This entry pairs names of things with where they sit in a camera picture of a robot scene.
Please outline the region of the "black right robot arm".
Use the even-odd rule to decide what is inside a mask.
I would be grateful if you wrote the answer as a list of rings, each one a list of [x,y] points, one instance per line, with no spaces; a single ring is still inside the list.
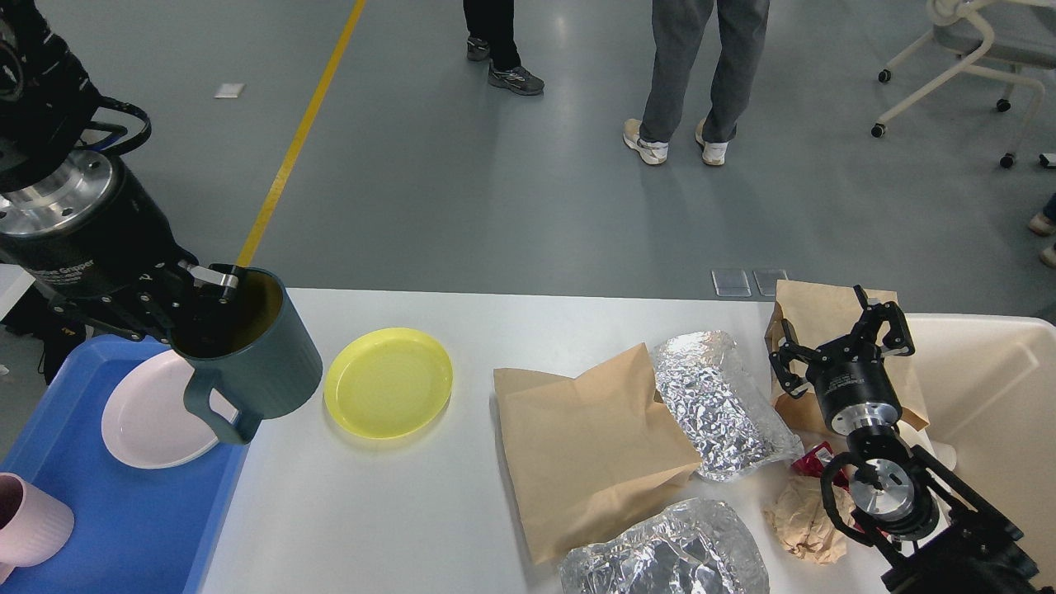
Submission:
[[[805,346],[779,316],[769,355],[784,394],[814,394],[823,425],[846,441],[821,474],[823,511],[845,537],[883,555],[890,593],[1034,593],[1040,569],[1019,546],[1022,531],[901,439],[903,407],[885,361],[914,354],[908,320],[895,302],[853,292],[861,313],[848,333]]]

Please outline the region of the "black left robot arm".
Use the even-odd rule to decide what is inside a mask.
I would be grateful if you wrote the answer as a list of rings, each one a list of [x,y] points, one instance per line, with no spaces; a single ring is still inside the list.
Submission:
[[[103,97],[31,1],[2,4],[1,67],[2,259],[57,313],[131,341],[233,337],[245,271],[201,266],[122,162],[147,114]]]

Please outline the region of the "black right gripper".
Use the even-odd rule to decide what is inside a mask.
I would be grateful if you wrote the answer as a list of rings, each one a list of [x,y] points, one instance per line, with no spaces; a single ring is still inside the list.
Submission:
[[[861,316],[841,339],[842,354],[851,361],[826,358],[818,347],[800,345],[785,318],[780,320],[782,342],[769,355],[778,384],[790,398],[802,398],[808,382],[813,384],[823,422],[837,435],[897,425],[903,410],[882,360],[916,353],[908,320],[897,302],[870,302],[863,286],[853,290]],[[792,361],[808,365],[807,379],[792,371]]]

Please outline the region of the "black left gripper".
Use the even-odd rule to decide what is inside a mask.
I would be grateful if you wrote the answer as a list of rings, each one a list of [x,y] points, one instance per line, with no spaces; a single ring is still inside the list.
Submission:
[[[2,159],[2,259],[55,290],[50,311],[139,342],[230,326],[240,266],[200,266],[120,157]],[[152,281],[151,289],[126,289]]]

